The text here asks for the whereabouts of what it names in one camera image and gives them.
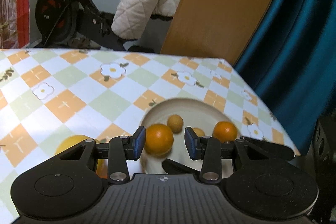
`table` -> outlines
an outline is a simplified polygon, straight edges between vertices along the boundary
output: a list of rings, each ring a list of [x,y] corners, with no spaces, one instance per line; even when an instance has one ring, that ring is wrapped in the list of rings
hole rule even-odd
[[[254,91],[221,59],[71,49],[0,51],[0,218],[17,216],[14,179],[53,156],[65,138],[132,135],[173,97],[214,106],[242,135],[293,142]]]

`white flower print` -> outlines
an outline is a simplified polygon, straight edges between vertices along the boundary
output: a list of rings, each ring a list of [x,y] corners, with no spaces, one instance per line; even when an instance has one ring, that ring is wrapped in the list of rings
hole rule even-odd
[[[197,79],[193,77],[190,72],[188,71],[178,71],[177,72],[177,78],[180,80],[182,83],[186,83],[189,86],[194,86],[197,82]]]
[[[48,85],[47,83],[40,83],[35,87],[32,92],[39,100],[45,100],[49,95],[53,94],[55,91],[54,87]]]
[[[217,71],[215,70],[211,70],[210,71],[210,74],[213,76],[213,77],[217,77],[218,79],[221,79],[222,78],[222,75],[220,73],[218,73]]]
[[[225,59],[220,59],[219,63],[222,63],[223,65],[226,65],[227,67],[231,67],[231,65],[229,64],[229,62],[227,62]]]
[[[124,67],[126,67],[127,65],[128,63],[118,64],[115,62],[110,63],[110,64],[102,64],[100,66],[101,68],[100,73],[103,76],[108,76],[113,79],[118,79],[126,73],[126,69]]]
[[[250,95],[246,90],[243,90],[243,91],[241,92],[241,94],[244,96],[244,98],[245,98],[246,100],[248,100],[248,101],[252,100],[251,95]]]
[[[249,124],[247,130],[250,132],[250,136],[253,139],[262,140],[264,133],[258,128],[255,123]]]

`black speaker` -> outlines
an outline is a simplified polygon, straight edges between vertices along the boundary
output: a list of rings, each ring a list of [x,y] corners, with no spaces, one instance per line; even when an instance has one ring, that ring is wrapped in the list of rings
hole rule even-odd
[[[312,147],[319,197],[311,217],[320,223],[329,223],[331,209],[336,205],[336,121],[333,117],[319,117]]]

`metal screw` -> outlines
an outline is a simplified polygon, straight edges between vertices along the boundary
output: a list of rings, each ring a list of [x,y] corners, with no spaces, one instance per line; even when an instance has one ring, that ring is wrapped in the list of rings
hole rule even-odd
[[[123,172],[114,172],[110,175],[110,179],[115,181],[123,181],[126,179],[126,174]]]
[[[202,176],[205,180],[216,180],[219,178],[219,175],[217,173],[214,172],[206,172],[203,174]]]

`exercise bike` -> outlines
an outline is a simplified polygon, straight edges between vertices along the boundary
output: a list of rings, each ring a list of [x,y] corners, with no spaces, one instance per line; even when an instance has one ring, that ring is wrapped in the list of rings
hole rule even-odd
[[[92,0],[37,0],[35,20],[42,35],[39,46],[50,47],[75,38],[77,32],[103,47],[125,51],[125,39],[111,30],[114,14],[101,12]],[[154,52],[132,46],[128,51]]]

